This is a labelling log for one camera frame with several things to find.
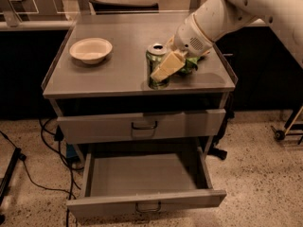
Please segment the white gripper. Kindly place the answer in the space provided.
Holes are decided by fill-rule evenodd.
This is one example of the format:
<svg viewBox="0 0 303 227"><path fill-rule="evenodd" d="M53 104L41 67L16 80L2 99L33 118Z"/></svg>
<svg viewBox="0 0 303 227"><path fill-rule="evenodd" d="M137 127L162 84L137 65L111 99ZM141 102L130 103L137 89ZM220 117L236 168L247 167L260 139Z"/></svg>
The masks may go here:
<svg viewBox="0 0 303 227"><path fill-rule="evenodd" d="M179 25L174 37L169 38L166 46L171 51L151 73L151 78L156 82L167 79L180 70L186 63L186 55L200 57L213 46L213 43L198 27L194 14L191 13Z"/></svg>

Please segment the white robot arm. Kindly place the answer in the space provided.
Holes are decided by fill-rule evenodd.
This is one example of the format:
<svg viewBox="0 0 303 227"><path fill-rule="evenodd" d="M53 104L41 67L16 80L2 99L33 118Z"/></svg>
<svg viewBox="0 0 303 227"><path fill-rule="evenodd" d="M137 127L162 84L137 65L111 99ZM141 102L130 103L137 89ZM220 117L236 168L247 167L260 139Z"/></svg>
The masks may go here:
<svg viewBox="0 0 303 227"><path fill-rule="evenodd" d="M225 34L257 19L272 29L297 62L303 61L303 0L206 0L177 28L151 78L167 79L187 58L202 56Z"/></svg>

